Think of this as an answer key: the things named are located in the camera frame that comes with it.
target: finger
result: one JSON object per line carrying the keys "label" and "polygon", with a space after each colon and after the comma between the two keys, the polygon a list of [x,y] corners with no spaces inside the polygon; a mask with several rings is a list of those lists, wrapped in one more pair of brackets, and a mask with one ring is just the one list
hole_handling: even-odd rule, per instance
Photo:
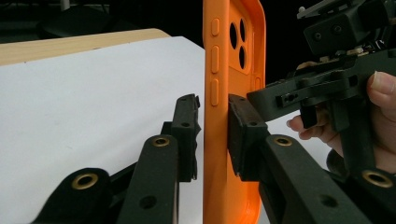
{"label": "finger", "polygon": [[317,108],[317,117],[318,123],[309,129],[304,128],[301,116],[288,120],[287,125],[299,133],[300,139],[309,140],[317,137],[323,143],[336,150],[338,154],[343,155],[340,135],[332,129],[328,111],[325,108]]}
{"label": "finger", "polygon": [[303,69],[303,68],[306,68],[306,67],[309,67],[309,66],[313,66],[313,65],[315,65],[315,64],[317,64],[317,63],[315,63],[315,62],[300,63],[300,64],[297,66],[297,70]]}
{"label": "finger", "polygon": [[396,154],[388,150],[375,150],[376,167],[396,174]]}
{"label": "finger", "polygon": [[[323,126],[328,124],[329,121],[329,113],[324,107],[317,107],[317,124],[315,126]],[[286,123],[288,127],[290,127],[295,132],[301,133],[305,131],[303,120],[301,115],[295,116],[293,119],[290,119]]]}
{"label": "finger", "polygon": [[370,101],[381,108],[384,116],[396,121],[396,77],[375,72],[367,82]]}

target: phone case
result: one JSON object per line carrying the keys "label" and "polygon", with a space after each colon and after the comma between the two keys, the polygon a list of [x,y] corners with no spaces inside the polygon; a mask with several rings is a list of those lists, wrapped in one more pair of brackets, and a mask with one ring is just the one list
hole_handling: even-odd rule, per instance
{"label": "phone case", "polygon": [[257,223],[258,182],[242,182],[227,149],[228,95],[264,88],[265,17],[257,0],[204,0],[204,223]]}

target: mounting hole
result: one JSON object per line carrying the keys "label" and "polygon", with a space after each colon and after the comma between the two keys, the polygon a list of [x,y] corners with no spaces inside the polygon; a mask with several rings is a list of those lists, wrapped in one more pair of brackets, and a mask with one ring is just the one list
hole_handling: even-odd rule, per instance
{"label": "mounting hole", "polygon": [[154,140],[152,140],[152,145],[155,147],[165,147],[169,145],[169,139],[164,137],[154,138]]}
{"label": "mounting hole", "polygon": [[363,171],[363,178],[371,184],[377,185],[380,188],[390,188],[393,186],[393,182],[385,175],[375,171]]}
{"label": "mounting hole", "polygon": [[319,41],[322,39],[322,34],[316,32],[316,33],[312,34],[312,39],[313,39],[314,41],[319,42]]}
{"label": "mounting hole", "polygon": [[245,53],[245,48],[241,47],[239,48],[239,65],[241,65],[241,68],[245,68],[245,61],[246,61],[246,53]]}
{"label": "mounting hole", "polygon": [[238,37],[238,35],[236,33],[235,24],[231,23],[231,25],[230,25],[230,41],[231,41],[231,46],[233,46],[233,49],[236,49],[237,37]]}
{"label": "mounting hole", "polygon": [[329,195],[319,195],[319,200],[322,204],[328,207],[336,207],[338,206],[338,202]]}
{"label": "mounting hole", "polygon": [[288,97],[285,98],[285,102],[292,102],[297,98],[298,98],[298,94],[290,94]]}
{"label": "mounting hole", "polygon": [[140,207],[143,209],[150,209],[155,206],[157,199],[154,196],[146,196],[140,200]]}
{"label": "mounting hole", "polygon": [[278,137],[278,138],[274,139],[274,141],[275,141],[275,143],[277,143],[278,145],[280,145],[282,147],[291,146],[291,141],[285,137]]}
{"label": "mounting hole", "polygon": [[92,187],[98,181],[98,175],[96,174],[84,174],[78,175],[72,182],[73,189],[88,189]]}

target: black mechanical arm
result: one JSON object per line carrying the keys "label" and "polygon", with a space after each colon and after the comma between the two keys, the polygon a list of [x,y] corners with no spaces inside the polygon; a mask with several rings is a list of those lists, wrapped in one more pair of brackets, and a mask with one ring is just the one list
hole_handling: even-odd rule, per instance
{"label": "black mechanical arm", "polygon": [[137,162],[112,176],[100,168],[75,171],[32,223],[178,223],[179,182],[197,177],[199,106],[194,94],[177,99],[173,121],[146,140]]}
{"label": "black mechanical arm", "polygon": [[[304,30],[314,66],[249,92],[229,96],[228,149],[243,181],[260,181],[271,223],[393,223],[396,178],[375,167],[367,80],[396,75],[391,41],[394,1],[323,1],[298,14],[318,15]],[[266,121],[300,110],[304,127],[326,105],[341,135],[344,173],[323,170],[298,141],[270,134]]]}

